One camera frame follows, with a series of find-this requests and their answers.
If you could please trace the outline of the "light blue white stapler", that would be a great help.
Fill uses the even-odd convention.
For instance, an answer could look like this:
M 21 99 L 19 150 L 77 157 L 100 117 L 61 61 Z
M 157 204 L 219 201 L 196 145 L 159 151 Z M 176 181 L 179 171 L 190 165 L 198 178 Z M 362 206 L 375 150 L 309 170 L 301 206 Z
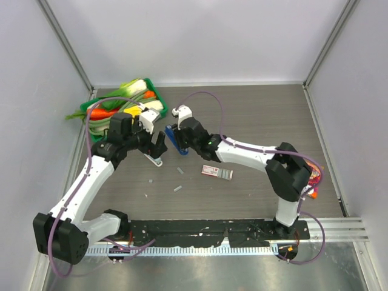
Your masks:
M 152 157 L 151 157 L 150 155 L 148 155 L 148 154 L 144 154 L 144 156 L 145 156 L 149 161 L 151 161 L 155 166 L 157 166 L 157 167 L 161 167 L 162 164 L 163 164 L 163 161 L 162 161 L 161 157 L 159 157 L 159 158 L 152 158 Z

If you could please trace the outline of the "blue black stapler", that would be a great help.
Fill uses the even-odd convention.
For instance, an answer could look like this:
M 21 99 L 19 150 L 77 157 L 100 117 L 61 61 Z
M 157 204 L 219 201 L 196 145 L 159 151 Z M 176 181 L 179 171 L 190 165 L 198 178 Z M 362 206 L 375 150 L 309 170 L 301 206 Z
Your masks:
M 169 138 L 169 140 L 172 142 L 173 146 L 175 147 L 175 149 L 177 149 L 177 151 L 179 152 L 180 155 L 186 156 L 186 155 L 189 154 L 189 150 L 188 149 L 181 149 L 179 147 L 178 143 L 175 140 L 175 134 L 173 132 L 173 129 L 172 129 L 171 125 L 165 126 L 164 133 Z

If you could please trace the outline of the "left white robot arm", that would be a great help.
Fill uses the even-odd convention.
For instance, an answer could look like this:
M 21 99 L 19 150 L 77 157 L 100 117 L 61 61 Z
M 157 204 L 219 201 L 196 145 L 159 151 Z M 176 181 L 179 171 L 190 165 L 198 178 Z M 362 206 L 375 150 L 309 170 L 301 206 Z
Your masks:
M 84 221 L 85 213 L 129 151 L 139 150 L 153 159 L 167 151 L 164 132 L 159 132 L 152 143 L 159 117 L 154 109 L 147 109 L 137 117 L 124 112 L 112 116 L 106 138 L 92 145 L 83 170 L 65 196 L 48 214 L 35 216 L 33 230 L 38 252 L 75 265 L 90 245 L 104 238 L 121 242 L 128 237 L 130 223 L 125 213 L 109 209 L 91 221 Z

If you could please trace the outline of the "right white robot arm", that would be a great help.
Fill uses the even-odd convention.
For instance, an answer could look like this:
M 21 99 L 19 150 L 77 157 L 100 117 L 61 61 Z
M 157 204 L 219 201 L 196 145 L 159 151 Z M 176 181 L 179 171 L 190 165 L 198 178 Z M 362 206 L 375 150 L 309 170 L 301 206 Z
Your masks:
M 295 233 L 299 201 L 312 169 L 291 144 L 283 142 L 279 147 L 239 144 L 224 135 L 209 134 L 194 117 L 167 128 L 172 131 L 171 140 L 178 150 L 192 149 L 206 161 L 234 163 L 266 173 L 278 196 L 275 235 L 288 239 Z

